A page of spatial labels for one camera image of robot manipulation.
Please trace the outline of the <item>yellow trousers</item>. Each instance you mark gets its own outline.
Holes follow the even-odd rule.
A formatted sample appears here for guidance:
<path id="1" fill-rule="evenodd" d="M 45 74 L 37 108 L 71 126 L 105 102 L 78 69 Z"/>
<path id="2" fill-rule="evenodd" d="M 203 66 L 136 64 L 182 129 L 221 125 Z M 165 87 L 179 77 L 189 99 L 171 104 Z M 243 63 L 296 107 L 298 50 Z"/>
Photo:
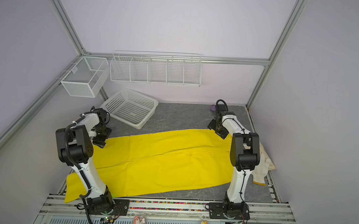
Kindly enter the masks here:
<path id="1" fill-rule="evenodd" d="M 94 166 L 113 197 L 196 190 L 227 184 L 231 136 L 188 129 L 110 138 L 94 147 Z"/>

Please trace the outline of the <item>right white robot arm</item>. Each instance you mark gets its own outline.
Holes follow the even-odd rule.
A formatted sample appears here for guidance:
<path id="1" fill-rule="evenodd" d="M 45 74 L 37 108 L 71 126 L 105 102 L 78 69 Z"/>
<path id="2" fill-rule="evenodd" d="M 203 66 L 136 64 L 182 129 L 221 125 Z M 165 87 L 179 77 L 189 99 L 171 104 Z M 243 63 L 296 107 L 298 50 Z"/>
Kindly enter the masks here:
<path id="1" fill-rule="evenodd" d="M 252 171 L 260 163 L 259 135 L 247 130 L 235 113 L 229 111 L 226 102 L 220 99 L 215 103 L 215 117 L 208 128 L 222 139 L 232 138 L 229 157 L 233 166 L 232 179 L 223 201 L 206 206 L 210 218 L 247 221 L 250 216 L 245 190 Z"/>

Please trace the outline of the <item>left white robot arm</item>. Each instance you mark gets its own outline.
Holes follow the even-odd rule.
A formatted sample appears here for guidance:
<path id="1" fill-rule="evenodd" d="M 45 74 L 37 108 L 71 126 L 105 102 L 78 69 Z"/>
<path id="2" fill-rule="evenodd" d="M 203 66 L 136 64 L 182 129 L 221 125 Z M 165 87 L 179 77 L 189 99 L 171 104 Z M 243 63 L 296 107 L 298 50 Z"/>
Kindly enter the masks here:
<path id="1" fill-rule="evenodd" d="M 111 129 L 108 112 L 92 107 L 76 121 L 55 132 L 58 158 L 78 175 L 84 190 L 78 192 L 83 209 L 90 214 L 111 214 L 115 202 L 108 186 L 101 180 L 93 161 L 94 146 L 104 148 Z"/>

